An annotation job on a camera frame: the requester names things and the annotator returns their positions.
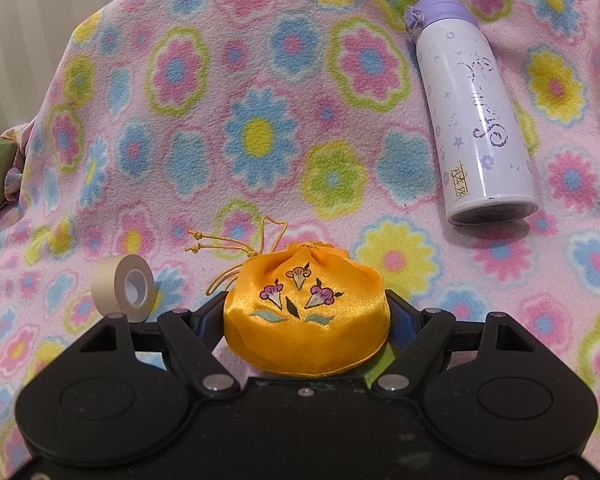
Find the white purple-capped bottle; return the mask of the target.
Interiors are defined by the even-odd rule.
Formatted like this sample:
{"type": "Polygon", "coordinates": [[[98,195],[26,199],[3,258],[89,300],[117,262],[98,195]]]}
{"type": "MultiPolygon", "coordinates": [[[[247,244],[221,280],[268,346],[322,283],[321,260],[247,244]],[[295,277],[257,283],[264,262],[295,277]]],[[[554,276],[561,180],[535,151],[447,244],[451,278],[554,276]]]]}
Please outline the white purple-capped bottle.
{"type": "Polygon", "coordinates": [[[456,226],[521,220],[539,208],[531,162],[498,62],[457,0],[404,12],[438,152],[445,218],[456,226]]]}

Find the beige medical tape roll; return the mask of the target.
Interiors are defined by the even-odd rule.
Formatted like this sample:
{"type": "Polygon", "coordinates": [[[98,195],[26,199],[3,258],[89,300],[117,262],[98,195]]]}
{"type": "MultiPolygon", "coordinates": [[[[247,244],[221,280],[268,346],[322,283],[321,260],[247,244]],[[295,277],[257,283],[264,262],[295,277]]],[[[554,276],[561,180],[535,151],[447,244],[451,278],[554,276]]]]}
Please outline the beige medical tape roll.
{"type": "Polygon", "coordinates": [[[138,255],[109,256],[97,261],[91,281],[94,306],[104,318],[124,314],[132,323],[145,322],[157,289],[148,263],[138,255]]]}

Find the pink floral fleece blanket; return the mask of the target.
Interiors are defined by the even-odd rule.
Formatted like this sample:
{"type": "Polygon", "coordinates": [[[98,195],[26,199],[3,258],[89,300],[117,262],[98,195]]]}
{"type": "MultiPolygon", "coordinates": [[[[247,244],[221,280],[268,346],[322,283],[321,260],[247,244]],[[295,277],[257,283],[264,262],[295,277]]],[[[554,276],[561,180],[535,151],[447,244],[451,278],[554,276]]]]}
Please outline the pink floral fleece blanket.
{"type": "MultiPolygon", "coordinates": [[[[600,406],[600,0],[460,0],[498,59],[539,210],[445,221],[403,13],[417,0],[114,0],[59,43],[38,109],[1,128],[0,479],[28,451],[18,391],[88,330],[95,262],[137,254],[155,309],[193,308],[242,256],[189,231],[320,240],[414,306],[510,312],[600,406]]],[[[586,450],[600,468],[600,419],[586,450]]]]}

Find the orange satin drawstring pouch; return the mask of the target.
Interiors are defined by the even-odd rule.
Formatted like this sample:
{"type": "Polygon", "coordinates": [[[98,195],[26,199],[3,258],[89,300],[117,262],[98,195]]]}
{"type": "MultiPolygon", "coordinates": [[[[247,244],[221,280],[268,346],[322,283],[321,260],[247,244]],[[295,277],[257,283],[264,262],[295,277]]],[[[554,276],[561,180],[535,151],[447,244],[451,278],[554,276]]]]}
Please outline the orange satin drawstring pouch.
{"type": "Polygon", "coordinates": [[[223,328],[235,354],[264,372],[325,377],[352,370],[382,350],[390,332],[385,280],[371,266],[319,240],[259,246],[190,231],[188,251],[240,252],[244,260],[218,274],[206,293],[226,293],[223,328]]]}

